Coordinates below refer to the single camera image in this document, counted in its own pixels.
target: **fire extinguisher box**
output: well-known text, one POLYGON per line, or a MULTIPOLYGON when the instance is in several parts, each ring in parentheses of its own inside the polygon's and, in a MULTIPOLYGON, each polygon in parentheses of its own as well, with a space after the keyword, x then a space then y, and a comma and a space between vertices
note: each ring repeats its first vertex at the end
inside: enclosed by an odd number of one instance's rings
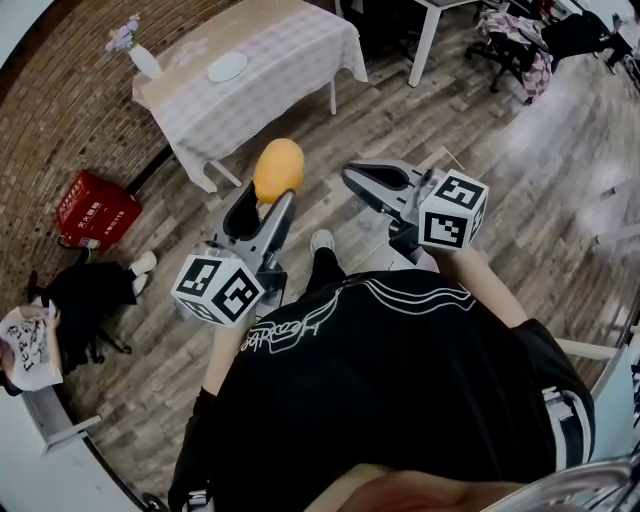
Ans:
POLYGON ((141 211, 140 204, 124 189, 82 171, 60 202, 56 216, 67 245, 107 250, 141 211))

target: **curved brick wall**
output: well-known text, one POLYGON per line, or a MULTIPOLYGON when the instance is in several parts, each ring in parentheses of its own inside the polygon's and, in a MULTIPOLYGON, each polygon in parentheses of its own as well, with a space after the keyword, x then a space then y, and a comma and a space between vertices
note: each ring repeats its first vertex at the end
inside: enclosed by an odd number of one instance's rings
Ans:
POLYGON ((109 29, 140 12, 157 54, 234 1, 58 0, 27 33, 0 70, 0 313, 24 300, 32 269, 46 283, 74 260, 54 214, 77 172, 127 185, 166 145, 130 99, 130 59, 104 51, 109 29))

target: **black t-shirt with white print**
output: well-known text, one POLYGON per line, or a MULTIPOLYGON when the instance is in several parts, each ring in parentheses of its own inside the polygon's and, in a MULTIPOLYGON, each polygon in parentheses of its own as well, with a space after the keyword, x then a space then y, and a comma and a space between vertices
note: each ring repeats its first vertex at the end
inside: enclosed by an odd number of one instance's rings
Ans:
POLYGON ((541 390, 593 402, 537 321, 507 328, 440 274, 352 276, 248 332, 217 397, 203 391, 169 493, 216 512, 301 512, 359 463, 466 481, 554 471, 541 390))

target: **vase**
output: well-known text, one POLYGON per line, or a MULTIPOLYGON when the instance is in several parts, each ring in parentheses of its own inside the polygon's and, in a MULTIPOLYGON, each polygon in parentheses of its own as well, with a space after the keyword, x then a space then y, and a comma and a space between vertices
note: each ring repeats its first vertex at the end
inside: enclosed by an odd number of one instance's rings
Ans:
POLYGON ((160 64, 158 64, 156 58, 151 55, 146 48, 143 48, 139 44, 133 46, 129 50, 129 57, 131 57, 131 60, 142 74, 148 76, 151 80, 155 80, 162 76, 162 68, 160 67, 160 64))

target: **cube with fiducial markers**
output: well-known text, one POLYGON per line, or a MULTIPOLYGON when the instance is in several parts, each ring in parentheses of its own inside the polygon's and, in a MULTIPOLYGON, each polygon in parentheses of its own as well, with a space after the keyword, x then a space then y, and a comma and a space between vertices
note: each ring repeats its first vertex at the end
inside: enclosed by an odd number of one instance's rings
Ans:
POLYGON ((232 327, 258 302, 264 288, 242 260, 192 254, 171 295, 201 320, 232 327))
POLYGON ((489 187, 450 170, 418 207, 419 243, 457 251, 476 236, 487 208, 489 187))

